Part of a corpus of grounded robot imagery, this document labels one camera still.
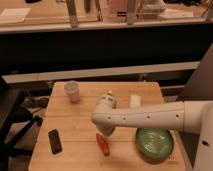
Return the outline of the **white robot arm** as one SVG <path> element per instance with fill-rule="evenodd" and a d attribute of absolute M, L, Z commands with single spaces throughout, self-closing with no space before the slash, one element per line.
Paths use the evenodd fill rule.
<path fill-rule="evenodd" d="M 213 171 L 213 101 L 178 101 L 135 108 L 116 108 L 102 95 L 91 114 L 98 130 L 110 136 L 116 127 L 170 129 L 199 134 L 193 171 Z"/>

